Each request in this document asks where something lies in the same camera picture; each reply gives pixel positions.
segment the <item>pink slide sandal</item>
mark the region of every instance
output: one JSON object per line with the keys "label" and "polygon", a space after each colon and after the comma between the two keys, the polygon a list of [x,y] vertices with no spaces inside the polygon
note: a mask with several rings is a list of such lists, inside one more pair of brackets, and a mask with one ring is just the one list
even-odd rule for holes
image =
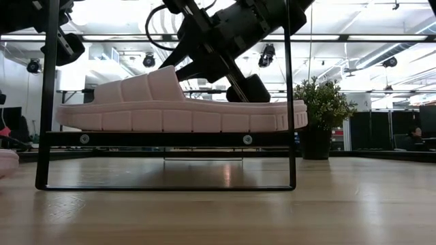
{"label": "pink slide sandal", "polygon": [[11,150],[0,149],[0,180],[11,176],[18,168],[18,155]]}
{"label": "pink slide sandal", "polygon": [[[294,101],[295,128],[307,125],[306,105]],[[287,103],[230,103],[188,99],[175,68],[99,85],[94,101],[60,105],[61,125],[87,131],[174,133],[287,130]]]}

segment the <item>robotic arm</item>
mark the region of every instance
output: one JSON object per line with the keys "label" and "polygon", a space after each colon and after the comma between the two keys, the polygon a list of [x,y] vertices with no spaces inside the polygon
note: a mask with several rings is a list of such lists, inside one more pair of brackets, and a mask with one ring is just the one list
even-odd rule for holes
{"label": "robotic arm", "polygon": [[193,60],[177,71],[180,81],[205,78],[214,83],[226,77],[232,85],[227,91],[231,102],[269,102],[270,94],[257,74],[245,78],[235,59],[284,27],[287,15],[292,19],[291,34],[306,24],[305,10],[314,0],[291,1],[286,12],[283,0],[238,0],[209,17],[193,0],[163,0],[173,14],[185,17],[177,35],[177,48],[162,67],[178,65],[186,57]]}
{"label": "robotic arm", "polygon": [[[0,37],[6,33],[19,31],[27,28],[35,28],[38,33],[46,30],[48,22],[49,0],[0,0]],[[60,26],[68,23],[71,19],[72,8],[75,1],[84,0],[60,0],[59,1],[59,28],[58,28],[58,66],[76,61],[84,52],[84,46],[77,35],[64,34]]]}

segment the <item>monitor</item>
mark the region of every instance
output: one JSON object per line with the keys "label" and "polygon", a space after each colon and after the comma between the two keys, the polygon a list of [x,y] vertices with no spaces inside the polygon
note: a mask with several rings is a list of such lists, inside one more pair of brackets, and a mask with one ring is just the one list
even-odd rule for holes
{"label": "monitor", "polygon": [[11,130],[20,129],[21,108],[0,108],[0,113],[3,112],[5,124]]}
{"label": "monitor", "polygon": [[423,137],[436,137],[436,105],[420,107],[421,130]]}

